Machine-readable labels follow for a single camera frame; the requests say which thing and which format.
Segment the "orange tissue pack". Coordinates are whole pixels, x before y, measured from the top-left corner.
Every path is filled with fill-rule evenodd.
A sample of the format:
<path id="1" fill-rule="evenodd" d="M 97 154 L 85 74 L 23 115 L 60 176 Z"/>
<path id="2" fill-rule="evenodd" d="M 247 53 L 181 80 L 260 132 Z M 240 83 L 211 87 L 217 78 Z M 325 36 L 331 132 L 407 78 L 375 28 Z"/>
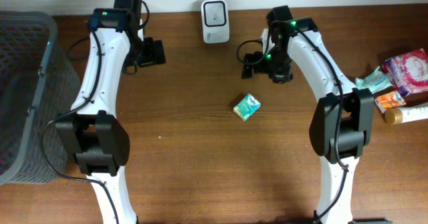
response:
<path id="1" fill-rule="evenodd" d="M 384 114 L 387 110 L 405 106 L 407 104 L 402 95 L 400 95 L 400 93 L 396 90 L 378 96 L 374 99 L 374 102 L 382 114 Z"/>

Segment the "red purple tissue pack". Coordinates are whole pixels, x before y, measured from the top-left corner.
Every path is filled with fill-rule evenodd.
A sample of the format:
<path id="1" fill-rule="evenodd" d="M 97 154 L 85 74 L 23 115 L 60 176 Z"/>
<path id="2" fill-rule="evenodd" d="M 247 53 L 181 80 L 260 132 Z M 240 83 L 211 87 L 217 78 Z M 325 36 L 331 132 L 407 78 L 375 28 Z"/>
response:
<path id="1" fill-rule="evenodd" d="M 427 91 L 427 54 L 423 48 L 389 58 L 382 67 L 400 95 Z"/>

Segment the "teal wet wipes pack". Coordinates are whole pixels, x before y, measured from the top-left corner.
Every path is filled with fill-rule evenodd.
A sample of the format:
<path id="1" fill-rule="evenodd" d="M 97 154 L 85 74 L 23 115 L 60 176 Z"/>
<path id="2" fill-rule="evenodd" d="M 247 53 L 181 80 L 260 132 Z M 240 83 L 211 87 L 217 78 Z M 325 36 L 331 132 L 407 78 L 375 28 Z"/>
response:
<path id="1" fill-rule="evenodd" d="M 372 94 L 393 86 L 388 75 L 381 70 L 381 67 L 378 67 L 373 73 L 364 79 L 356 78 L 355 84 L 359 90 L 367 88 Z"/>

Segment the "small teal tissue pack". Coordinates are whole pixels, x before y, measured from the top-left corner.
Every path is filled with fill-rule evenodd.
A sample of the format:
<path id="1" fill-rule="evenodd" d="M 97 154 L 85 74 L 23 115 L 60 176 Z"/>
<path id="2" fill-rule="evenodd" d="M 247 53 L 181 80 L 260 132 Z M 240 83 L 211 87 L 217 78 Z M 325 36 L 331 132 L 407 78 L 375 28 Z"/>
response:
<path id="1" fill-rule="evenodd" d="M 242 101 L 233 107 L 233 111 L 243 120 L 248 120 L 261 106 L 261 103 L 251 94 L 247 94 Z"/>

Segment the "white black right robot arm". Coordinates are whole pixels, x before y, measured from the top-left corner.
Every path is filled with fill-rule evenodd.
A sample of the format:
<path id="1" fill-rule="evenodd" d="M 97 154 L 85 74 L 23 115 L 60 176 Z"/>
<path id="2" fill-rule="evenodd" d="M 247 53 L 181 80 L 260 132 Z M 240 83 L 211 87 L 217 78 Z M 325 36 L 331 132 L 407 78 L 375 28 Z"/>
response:
<path id="1" fill-rule="evenodd" d="M 257 39 L 262 50 L 247 53 L 241 77 L 267 74 L 283 84 L 295 63 L 310 85 L 316 109 L 309 127 L 310 144 L 320 159 L 321 193 L 313 223 L 354 223 L 351 211 L 354 172 L 370 142 L 374 97 L 358 89 L 328 53 L 310 17 L 294 18 L 288 6 L 266 15 L 267 28 Z"/>

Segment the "white bottle with cork cap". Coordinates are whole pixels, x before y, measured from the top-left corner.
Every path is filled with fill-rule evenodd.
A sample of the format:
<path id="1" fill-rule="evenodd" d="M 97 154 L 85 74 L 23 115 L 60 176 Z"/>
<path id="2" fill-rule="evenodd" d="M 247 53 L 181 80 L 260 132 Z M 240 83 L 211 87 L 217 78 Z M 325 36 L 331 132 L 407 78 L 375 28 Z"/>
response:
<path id="1" fill-rule="evenodd" d="M 402 124 L 427 119 L 427 103 L 413 107 L 399 107 L 386 110 L 385 121 L 388 124 Z"/>

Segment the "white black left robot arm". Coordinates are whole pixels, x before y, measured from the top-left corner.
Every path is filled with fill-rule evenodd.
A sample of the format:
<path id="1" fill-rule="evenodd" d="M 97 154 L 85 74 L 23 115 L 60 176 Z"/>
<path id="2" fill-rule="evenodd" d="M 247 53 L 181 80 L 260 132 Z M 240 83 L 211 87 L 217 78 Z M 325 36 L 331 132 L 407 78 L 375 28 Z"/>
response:
<path id="1" fill-rule="evenodd" d="M 80 91 L 56 132 L 69 159 L 96 194 L 104 223 L 138 223 L 126 185 L 130 137 L 116 117 L 120 77 L 166 62 L 163 43 L 144 36 L 143 0 L 114 0 L 88 20 L 90 53 Z"/>

